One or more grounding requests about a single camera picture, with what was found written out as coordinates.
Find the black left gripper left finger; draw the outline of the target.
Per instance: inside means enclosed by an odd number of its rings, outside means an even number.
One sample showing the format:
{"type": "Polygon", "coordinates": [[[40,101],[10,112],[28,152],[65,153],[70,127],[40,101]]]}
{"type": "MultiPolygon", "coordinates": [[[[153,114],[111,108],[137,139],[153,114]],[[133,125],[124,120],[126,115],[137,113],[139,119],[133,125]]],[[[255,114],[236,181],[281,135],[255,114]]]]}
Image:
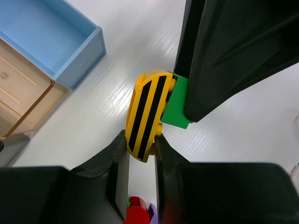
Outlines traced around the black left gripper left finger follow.
{"type": "Polygon", "coordinates": [[[125,132],[95,156],[61,166],[0,170],[3,224],[121,224],[126,219],[129,153],[125,132]]]}

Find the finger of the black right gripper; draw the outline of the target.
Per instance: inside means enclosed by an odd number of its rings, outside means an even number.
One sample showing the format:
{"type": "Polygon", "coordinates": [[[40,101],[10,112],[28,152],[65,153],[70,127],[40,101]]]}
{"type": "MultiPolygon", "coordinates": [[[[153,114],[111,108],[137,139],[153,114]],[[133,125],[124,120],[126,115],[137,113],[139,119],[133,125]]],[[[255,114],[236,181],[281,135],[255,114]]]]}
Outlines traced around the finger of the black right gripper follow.
{"type": "Polygon", "coordinates": [[[188,79],[190,121],[298,61],[298,1],[186,1],[174,72],[188,79]]]}

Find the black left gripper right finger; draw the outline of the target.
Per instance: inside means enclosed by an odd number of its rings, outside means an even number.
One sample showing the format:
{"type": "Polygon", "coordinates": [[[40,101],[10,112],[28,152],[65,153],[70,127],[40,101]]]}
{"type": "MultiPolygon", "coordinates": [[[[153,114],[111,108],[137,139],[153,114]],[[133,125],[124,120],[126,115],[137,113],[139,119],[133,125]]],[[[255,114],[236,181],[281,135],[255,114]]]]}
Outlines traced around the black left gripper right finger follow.
{"type": "Polygon", "coordinates": [[[161,224],[296,224],[299,196],[279,165],[190,162],[155,138],[161,224]]]}

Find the purple rounded lego plate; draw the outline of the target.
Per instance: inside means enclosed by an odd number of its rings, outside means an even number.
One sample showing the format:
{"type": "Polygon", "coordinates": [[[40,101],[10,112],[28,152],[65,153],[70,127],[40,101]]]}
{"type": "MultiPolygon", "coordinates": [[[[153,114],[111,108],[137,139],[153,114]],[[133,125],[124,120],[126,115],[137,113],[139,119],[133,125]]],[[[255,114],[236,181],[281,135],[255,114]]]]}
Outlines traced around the purple rounded lego plate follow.
{"type": "Polygon", "coordinates": [[[150,217],[150,224],[158,224],[158,211],[153,203],[150,203],[148,207],[148,214],[150,217]]]}

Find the red rounded lego brick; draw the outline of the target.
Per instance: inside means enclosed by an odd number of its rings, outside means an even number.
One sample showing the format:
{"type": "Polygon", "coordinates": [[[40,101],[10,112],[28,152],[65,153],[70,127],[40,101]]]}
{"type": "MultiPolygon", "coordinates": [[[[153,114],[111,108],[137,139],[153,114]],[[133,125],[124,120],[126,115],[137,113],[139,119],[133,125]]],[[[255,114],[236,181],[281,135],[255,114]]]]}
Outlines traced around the red rounded lego brick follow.
{"type": "Polygon", "coordinates": [[[128,202],[126,220],[123,224],[149,224],[150,215],[146,203],[137,196],[131,196],[128,202]]]}

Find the green lego brick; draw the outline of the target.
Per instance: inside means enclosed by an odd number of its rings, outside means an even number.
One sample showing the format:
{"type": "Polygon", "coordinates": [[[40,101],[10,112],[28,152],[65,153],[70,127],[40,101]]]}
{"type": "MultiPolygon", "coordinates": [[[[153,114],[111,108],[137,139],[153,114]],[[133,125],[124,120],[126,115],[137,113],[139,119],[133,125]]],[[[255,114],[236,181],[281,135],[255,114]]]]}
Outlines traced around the green lego brick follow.
{"type": "Polygon", "coordinates": [[[166,98],[166,106],[161,116],[161,121],[168,125],[186,129],[192,121],[184,114],[185,98],[189,80],[173,73],[171,91],[166,98]]]}

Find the yellow striped curved lego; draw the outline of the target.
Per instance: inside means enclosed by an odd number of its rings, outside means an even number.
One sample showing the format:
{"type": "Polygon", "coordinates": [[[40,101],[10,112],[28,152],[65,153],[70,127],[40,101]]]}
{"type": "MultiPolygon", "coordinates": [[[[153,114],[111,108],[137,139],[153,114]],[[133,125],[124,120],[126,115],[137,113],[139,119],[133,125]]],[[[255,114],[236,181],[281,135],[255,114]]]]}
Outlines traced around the yellow striped curved lego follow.
{"type": "Polygon", "coordinates": [[[137,160],[147,162],[153,155],[152,145],[161,135],[161,116],[167,106],[166,98],[174,89],[173,74],[164,69],[152,69],[139,76],[130,101],[125,137],[127,149],[137,160]]]}

